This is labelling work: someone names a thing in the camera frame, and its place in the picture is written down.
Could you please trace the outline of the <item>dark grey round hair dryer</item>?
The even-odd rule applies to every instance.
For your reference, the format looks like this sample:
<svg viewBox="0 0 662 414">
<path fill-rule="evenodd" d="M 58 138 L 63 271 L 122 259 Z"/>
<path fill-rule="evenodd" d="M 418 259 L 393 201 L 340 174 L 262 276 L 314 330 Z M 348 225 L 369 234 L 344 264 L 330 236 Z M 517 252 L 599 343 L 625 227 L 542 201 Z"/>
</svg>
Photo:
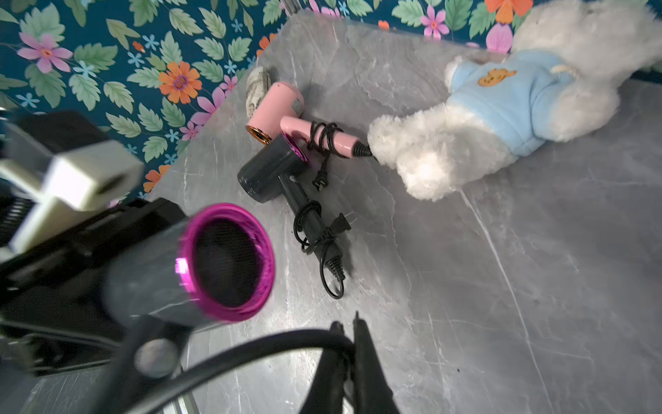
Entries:
<svg viewBox="0 0 662 414">
<path fill-rule="evenodd" d="M 340 285 L 346 279 L 343 253 L 336 243 L 349 231 L 348 219 L 340 214 L 332 224 L 322 220 L 322 205 L 309 198 L 296 177 L 310 166 L 303 150 L 287 136 L 279 136 L 251 158 L 238 172 L 237 179 L 244 192 L 258 203 L 265 204 L 284 196 L 294 213 L 293 234 L 306 255 L 315 255 L 321 278 L 329 270 Z"/>
</svg>

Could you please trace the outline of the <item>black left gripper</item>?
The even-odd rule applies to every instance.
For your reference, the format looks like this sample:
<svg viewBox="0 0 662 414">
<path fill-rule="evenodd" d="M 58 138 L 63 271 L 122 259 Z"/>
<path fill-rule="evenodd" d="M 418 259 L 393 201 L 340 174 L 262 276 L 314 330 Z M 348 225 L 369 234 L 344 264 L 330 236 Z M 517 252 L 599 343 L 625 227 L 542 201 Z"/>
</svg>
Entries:
<svg viewBox="0 0 662 414">
<path fill-rule="evenodd" d="M 171 201 L 136 200 L 3 262 L 2 362 L 26 373 L 69 373 L 107 363 L 125 329 L 101 305 L 102 267 L 183 219 Z"/>
</svg>

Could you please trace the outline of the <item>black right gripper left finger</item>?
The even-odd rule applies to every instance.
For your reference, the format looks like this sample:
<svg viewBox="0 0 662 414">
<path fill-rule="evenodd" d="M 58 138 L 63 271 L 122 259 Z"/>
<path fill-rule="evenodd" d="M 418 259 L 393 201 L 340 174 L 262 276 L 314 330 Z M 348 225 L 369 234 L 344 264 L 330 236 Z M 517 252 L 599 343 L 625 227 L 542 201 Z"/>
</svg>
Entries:
<svg viewBox="0 0 662 414">
<path fill-rule="evenodd" d="M 313 340 L 312 347 L 321 348 L 322 354 L 300 413 L 343 413 L 349 360 L 337 344 L 346 339 L 343 325 L 333 322 L 329 334 Z"/>
</svg>

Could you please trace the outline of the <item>pink hair dryer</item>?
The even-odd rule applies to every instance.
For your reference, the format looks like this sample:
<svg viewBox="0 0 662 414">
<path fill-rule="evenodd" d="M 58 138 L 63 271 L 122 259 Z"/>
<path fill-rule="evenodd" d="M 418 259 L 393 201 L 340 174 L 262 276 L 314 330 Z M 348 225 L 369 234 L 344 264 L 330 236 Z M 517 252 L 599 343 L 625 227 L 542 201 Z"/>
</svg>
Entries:
<svg viewBox="0 0 662 414">
<path fill-rule="evenodd" d="M 298 89 L 286 82 L 271 86 L 246 129 L 267 145 L 277 136 L 303 140 L 308 148 L 328 152 L 340 158 L 371 157 L 372 151 L 360 138 L 345 133 L 337 124 L 312 122 L 301 118 L 304 99 Z"/>
</svg>

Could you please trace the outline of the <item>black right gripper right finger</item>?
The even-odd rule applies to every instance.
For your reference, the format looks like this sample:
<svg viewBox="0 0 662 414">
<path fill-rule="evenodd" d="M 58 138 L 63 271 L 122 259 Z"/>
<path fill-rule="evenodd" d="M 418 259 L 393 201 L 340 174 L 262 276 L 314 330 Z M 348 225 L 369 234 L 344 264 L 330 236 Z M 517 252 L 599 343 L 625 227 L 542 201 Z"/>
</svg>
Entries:
<svg viewBox="0 0 662 414">
<path fill-rule="evenodd" d="M 367 322 L 353 319 L 353 403 L 355 413 L 399 413 L 388 386 Z"/>
</svg>

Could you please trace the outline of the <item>black boxy hair dryer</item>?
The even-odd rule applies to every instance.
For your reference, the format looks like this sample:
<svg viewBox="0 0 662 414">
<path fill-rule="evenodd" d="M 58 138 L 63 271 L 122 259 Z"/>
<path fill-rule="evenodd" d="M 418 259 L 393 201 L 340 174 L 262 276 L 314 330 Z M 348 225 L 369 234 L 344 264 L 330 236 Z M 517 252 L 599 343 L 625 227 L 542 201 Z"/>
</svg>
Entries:
<svg viewBox="0 0 662 414">
<path fill-rule="evenodd" d="M 276 260 L 251 213 L 216 204 L 125 250 L 102 276 L 103 308 L 128 332 L 81 412 L 124 413 L 181 373 L 196 329 L 243 322 L 264 307 Z"/>
</svg>

